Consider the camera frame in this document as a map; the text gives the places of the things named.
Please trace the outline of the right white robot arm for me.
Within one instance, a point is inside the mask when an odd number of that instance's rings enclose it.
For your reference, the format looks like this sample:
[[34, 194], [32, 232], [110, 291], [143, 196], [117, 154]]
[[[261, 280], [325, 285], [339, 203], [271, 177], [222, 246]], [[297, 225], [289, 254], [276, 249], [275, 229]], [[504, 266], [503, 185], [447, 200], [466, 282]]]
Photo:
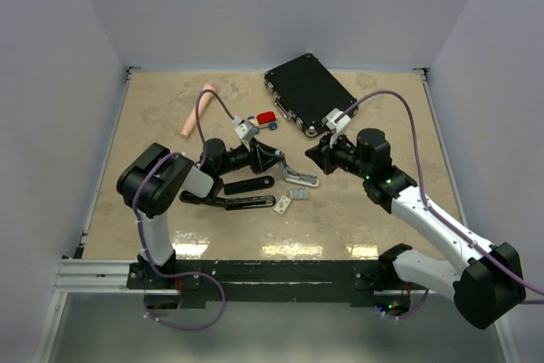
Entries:
[[328, 133], [306, 150], [325, 174], [342, 169], [361, 178], [367, 197], [410, 225], [443, 259], [407, 245], [384, 252], [378, 277], [387, 288], [413, 283], [448, 298], [472, 326], [485, 329], [526, 299], [518, 252], [473, 233], [424, 196], [415, 179], [393, 164], [383, 131], [365, 128], [352, 143]]

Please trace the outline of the black stapler base plate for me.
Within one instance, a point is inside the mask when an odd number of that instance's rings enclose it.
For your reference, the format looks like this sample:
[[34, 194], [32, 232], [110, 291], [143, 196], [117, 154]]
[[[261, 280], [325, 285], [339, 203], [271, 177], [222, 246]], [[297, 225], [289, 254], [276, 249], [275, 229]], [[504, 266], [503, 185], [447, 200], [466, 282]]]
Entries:
[[241, 193], [269, 189], [274, 185], [275, 179], [272, 176], [262, 176], [227, 183], [224, 185], [224, 193], [227, 196], [232, 196]]

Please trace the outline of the staple tray with staples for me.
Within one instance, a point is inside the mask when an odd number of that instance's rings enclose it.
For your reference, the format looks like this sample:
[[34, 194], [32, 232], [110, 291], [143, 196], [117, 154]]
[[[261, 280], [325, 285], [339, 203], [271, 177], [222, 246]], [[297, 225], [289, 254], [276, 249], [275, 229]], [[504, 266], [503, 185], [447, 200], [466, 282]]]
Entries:
[[308, 200], [309, 191], [306, 188], [289, 189], [288, 197], [291, 200]]

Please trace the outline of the black stapler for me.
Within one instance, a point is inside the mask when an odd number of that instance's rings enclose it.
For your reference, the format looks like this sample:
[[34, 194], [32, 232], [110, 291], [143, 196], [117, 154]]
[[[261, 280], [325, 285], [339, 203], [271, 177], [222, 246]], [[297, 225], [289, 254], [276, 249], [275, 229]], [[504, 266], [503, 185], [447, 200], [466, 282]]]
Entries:
[[207, 196], [201, 198], [185, 190], [181, 192], [179, 200], [188, 204], [220, 207], [226, 211], [266, 208], [274, 207], [276, 205], [276, 199], [274, 196], [251, 196], [242, 198]]

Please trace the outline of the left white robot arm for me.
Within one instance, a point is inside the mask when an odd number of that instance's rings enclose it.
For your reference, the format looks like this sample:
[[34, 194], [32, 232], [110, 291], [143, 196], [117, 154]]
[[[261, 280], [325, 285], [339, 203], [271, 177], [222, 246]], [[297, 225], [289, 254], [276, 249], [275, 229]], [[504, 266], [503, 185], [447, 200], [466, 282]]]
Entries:
[[167, 211], [176, 198], [227, 211], [272, 207], [275, 205], [273, 196], [220, 197], [218, 193], [224, 187], [221, 177], [244, 167], [260, 174], [283, 159], [279, 150], [256, 139], [230, 150], [223, 140], [209, 139], [203, 145], [201, 165], [163, 145], [151, 144], [122, 172], [116, 183], [117, 193], [133, 210], [138, 223], [139, 257], [149, 264], [147, 280], [157, 288], [167, 288], [175, 281], [176, 268], [169, 263], [175, 250], [170, 240]]

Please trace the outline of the white staple box sleeve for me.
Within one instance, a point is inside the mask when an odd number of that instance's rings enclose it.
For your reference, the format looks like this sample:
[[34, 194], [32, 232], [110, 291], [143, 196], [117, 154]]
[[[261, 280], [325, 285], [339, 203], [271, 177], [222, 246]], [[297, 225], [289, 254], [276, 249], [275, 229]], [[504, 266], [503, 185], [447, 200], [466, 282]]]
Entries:
[[277, 214], [283, 215], [287, 208], [290, 206], [292, 199], [288, 196], [282, 196], [275, 204], [273, 211]]

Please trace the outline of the light blue stapler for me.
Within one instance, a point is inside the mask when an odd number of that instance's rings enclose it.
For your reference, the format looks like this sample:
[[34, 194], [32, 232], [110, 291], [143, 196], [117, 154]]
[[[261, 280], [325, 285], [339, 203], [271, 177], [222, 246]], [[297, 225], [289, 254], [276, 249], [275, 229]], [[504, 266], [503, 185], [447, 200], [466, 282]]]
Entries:
[[318, 188], [320, 185], [320, 182], [318, 180], [317, 176], [307, 174], [307, 173], [300, 173], [295, 170], [293, 170], [286, 162], [285, 154], [281, 150], [276, 150], [275, 154], [279, 157], [279, 161], [277, 162], [277, 166], [280, 169], [280, 172], [283, 176], [283, 179], [290, 184], [296, 184], [301, 185], [306, 188]]

